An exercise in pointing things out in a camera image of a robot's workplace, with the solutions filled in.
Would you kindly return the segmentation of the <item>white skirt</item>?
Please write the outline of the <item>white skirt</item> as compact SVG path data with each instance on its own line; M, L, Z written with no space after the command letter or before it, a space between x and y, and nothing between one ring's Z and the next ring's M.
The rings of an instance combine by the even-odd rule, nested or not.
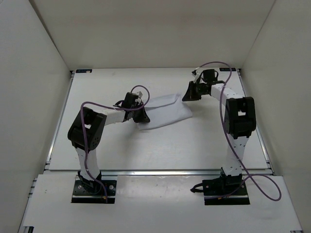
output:
M192 117L192 111L183 103L180 93L150 99L145 111L150 122L138 123L141 131L160 128Z

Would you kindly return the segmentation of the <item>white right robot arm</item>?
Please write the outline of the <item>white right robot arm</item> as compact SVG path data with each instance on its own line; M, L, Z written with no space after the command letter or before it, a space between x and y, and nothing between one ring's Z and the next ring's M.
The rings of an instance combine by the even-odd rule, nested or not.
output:
M219 73L205 69L201 73L192 72L194 80L189 82L182 101L197 101L203 95L210 95L220 103L221 123L228 141L226 164L221 168L218 190L230 194L235 185L242 181L242 159L246 143L256 129L255 102L252 97L244 97L218 80Z

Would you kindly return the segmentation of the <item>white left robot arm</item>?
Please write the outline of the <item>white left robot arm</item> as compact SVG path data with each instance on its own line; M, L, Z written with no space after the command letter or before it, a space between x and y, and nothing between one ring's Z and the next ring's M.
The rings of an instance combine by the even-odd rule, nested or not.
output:
M83 188L91 194L101 194L106 199L107 188L97 164L96 148L101 141L104 127L133 120L149 123L141 92L128 92L124 100L98 113L83 104L68 132L68 140L75 148L80 163L78 177Z

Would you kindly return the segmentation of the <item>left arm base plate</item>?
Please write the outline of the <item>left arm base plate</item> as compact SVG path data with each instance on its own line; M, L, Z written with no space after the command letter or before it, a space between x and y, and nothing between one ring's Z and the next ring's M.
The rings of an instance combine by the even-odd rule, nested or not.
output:
M102 184L106 188L106 194L102 186L97 182L93 189L82 182L77 175L75 177L71 203L114 204L117 191L117 176L102 176Z

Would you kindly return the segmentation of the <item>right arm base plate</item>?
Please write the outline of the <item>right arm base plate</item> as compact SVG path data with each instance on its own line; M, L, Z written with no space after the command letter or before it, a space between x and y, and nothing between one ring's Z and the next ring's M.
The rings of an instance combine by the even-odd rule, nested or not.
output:
M221 178L202 180L190 191L192 193L203 193L205 206L250 204L246 185L225 185Z

